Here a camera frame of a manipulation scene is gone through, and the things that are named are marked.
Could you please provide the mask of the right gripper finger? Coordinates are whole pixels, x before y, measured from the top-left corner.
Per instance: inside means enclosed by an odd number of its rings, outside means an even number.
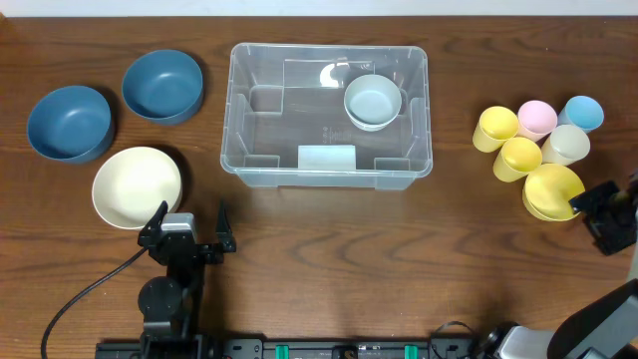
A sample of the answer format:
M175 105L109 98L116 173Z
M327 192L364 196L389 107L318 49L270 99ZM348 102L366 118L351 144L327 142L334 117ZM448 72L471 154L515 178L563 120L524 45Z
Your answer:
M586 216L583 222L594 239L594 245L606 256L629 246L629 226L611 217Z
M573 197L569 203L576 212L595 214L608 207L619 192L620 188L610 180Z

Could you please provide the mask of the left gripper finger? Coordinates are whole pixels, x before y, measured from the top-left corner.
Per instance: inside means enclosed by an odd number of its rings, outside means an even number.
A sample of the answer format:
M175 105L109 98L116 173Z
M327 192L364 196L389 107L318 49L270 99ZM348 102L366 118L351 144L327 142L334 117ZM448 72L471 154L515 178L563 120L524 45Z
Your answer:
M163 200L155 214L151 219L143 226L139 232L138 245L140 247L153 247L161 239L161 223L165 215L167 214L168 206L167 202Z
M226 206L223 201L219 204L215 233L218 243L224 252L236 251L236 241L228 220Z

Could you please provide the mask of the yellow small bowl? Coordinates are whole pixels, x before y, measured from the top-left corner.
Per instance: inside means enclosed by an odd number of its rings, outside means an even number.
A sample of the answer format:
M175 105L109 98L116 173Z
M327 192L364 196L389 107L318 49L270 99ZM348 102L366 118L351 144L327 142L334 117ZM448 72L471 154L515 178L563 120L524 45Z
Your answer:
M579 215L569 201L584 192L584 184L573 170L543 164L527 176L522 199L525 208L538 219L568 221Z

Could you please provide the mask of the cream white cup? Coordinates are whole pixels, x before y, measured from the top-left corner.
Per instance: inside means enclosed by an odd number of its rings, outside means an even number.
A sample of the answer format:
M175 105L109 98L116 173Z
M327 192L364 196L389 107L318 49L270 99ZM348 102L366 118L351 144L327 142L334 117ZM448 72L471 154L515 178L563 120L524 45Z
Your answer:
M557 126L541 147L544 164L569 166L583 160L590 152L588 135L573 125Z

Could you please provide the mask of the yellow cup front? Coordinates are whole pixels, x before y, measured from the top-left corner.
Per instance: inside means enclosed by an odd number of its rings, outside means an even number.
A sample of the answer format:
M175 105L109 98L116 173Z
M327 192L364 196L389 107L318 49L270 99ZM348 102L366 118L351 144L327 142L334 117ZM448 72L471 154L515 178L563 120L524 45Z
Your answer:
M535 142L527 138L512 138L501 147L492 171L499 180L513 182L533 172L541 163L541 149Z

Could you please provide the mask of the yellow cup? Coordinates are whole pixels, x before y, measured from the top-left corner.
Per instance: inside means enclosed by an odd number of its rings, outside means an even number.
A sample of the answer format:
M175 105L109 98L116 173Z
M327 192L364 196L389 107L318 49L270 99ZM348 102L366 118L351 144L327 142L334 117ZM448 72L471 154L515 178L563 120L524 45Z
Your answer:
M483 153L491 153L517 132L518 118L512 110L502 106L489 107L479 116L473 134L473 145Z
M512 138L501 147L492 171L499 180L513 182L533 172L541 163L541 149L535 142L527 138Z

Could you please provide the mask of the light blue cup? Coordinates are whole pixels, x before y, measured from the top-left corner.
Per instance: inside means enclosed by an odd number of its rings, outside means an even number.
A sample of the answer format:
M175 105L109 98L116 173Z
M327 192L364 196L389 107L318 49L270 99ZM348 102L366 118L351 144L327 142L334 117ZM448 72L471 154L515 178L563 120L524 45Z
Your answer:
M586 134L598 129L604 122L604 111L600 104L587 96L569 99L558 115L559 125L572 125Z

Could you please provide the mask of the pink cup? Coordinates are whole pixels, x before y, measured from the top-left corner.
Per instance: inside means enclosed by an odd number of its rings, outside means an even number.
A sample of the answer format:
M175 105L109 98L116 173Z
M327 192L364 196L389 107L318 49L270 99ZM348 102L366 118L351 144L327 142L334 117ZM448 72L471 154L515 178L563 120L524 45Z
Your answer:
M539 100L527 101L517 111L517 136L538 142L557 126L558 116L547 103Z

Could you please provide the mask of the white small bowl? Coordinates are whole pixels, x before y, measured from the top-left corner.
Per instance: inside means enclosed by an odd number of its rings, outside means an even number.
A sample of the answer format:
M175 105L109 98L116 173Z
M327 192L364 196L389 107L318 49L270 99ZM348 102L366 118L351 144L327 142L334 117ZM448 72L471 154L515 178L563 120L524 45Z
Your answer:
M359 120L356 116L349 114L348 115L349 119L351 120L351 122L353 123L353 125L365 132L378 132L381 131L383 129L385 129L386 127L388 127L390 124L392 124L395 121L395 118L390 119L387 122L384 123L380 123L380 124L369 124L369 123L365 123L361 120Z

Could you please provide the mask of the light grey small bowl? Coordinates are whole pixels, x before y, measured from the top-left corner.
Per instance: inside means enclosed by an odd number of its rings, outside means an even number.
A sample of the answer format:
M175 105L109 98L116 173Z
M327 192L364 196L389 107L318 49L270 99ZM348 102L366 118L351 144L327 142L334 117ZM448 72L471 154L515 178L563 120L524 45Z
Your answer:
M396 118L401 107L402 95L398 86L381 75L356 78L344 94L346 113L369 124L380 124Z

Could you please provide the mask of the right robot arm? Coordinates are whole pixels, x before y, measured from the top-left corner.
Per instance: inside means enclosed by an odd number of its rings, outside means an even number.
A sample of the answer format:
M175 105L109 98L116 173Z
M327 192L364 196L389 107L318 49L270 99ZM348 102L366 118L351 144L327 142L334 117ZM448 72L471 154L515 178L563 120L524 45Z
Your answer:
M604 255L637 243L637 175L619 188L612 180L586 189L570 168L542 165L522 190L523 204L535 217L566 221L583 215L583 223ZM514 322L496 327L475 348L475 357L499 359L635 358L630 342L637 337L637 275L568 317L556 330L532 330Z

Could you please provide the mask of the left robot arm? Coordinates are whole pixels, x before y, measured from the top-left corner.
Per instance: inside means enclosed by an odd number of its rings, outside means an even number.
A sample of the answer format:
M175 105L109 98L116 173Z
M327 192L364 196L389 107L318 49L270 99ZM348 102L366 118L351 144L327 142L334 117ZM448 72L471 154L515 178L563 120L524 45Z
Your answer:
M170 213L166 202L141 229L138 245L166 274L149 280L138 297L144 317L142 359L219 358L219 342L197 332L205 268L221 264L226 253L237 249L224 205L215 226L217 242L196 240L194 216Z

